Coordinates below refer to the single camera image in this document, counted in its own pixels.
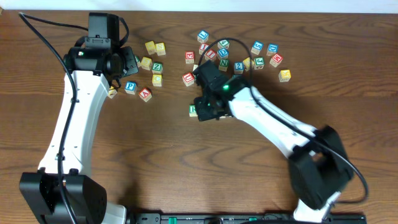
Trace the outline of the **green R block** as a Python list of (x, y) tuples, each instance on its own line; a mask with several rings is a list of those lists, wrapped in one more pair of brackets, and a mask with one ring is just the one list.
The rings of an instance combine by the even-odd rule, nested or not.
[(196, 116), (198, 116), (198, 115), (197, 115), (197, 112), (196, 112), (196, 109), (195, 109), (195, 105), (190, 105), (190, 106), (189, 106), (189, 116), (190, 116), (190, 117), (196, 117)]

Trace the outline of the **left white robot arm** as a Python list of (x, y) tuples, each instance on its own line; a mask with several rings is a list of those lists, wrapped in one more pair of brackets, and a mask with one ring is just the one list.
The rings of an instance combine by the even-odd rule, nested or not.
[(62, 106), (37, 172), (25, 172), (19, 189), (39, 223), (125, 223), (127, 209), (107, 199), (91, 179), (98, 117), (111, 83), (138, 71), (130, 47), (73, 47)]

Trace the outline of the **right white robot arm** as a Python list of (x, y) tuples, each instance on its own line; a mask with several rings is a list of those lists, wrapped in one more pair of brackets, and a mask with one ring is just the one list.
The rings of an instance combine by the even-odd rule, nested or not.
[(244, 78), (197, 78), (203, 95), (194, 104), (200, 121), (230, 115), (252, 126), (287, 158), (298, 197), (294, 220), (321, 223), (353, 178), (337, 132), (305, 124), (265, 99)]

